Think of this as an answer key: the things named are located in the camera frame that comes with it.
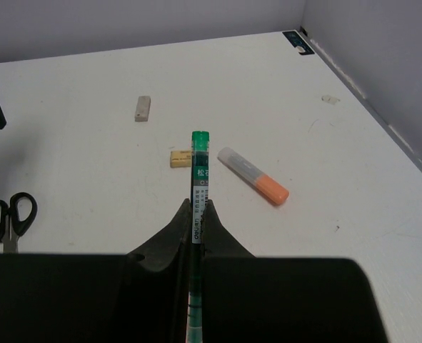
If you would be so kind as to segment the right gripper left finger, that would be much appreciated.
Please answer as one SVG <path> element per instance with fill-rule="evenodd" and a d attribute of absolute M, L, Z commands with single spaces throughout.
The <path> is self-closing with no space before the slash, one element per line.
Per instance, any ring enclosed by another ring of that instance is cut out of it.
<path fill-rule="evenodd" d="M 191 205 L 128 254 L 0 254 L 0 342 L 184 342 Z"/>

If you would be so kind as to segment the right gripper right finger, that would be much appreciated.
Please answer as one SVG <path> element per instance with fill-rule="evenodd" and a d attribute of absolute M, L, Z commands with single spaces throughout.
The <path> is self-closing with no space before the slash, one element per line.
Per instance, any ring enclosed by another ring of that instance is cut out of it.
<path fill-rule="evenodd" d="M 387 342 L 370 282 L 347 258 L 255 257 L 204 212 L 205 342 Z"/>

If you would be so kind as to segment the orange-capped highlighter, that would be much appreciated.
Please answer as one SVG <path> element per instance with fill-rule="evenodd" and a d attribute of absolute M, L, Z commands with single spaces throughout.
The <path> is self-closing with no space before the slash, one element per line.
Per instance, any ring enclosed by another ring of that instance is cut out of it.
<path fill-rule="evenodd" d="M 261 171 L 250 161 L 229 147 L 223 148 L 217 155 L 218 160 L 240 179 L 250 184 L 258 193 L 275 206 L 280 206 L 289 197 L 289 191 Z"/>

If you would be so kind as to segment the small tan eraser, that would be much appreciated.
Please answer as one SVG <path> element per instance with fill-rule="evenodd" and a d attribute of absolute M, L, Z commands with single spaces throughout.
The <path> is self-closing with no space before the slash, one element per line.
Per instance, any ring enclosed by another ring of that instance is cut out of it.
<path fill-rule="evenodd" d="M 171 168 L 189 168 L 191 167 L 191 151 L 175 150 L 170 153 Z"/>

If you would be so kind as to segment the green gel pen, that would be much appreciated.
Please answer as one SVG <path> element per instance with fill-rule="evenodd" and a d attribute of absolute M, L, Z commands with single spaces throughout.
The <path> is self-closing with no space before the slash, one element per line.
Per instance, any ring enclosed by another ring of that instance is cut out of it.
<path fill-rule="evenodd" d="M 201 243 L 203 215 L 209 197 L 209 133 L 191 136 L 191 266 L 186 341 L 202 342 Z"/>

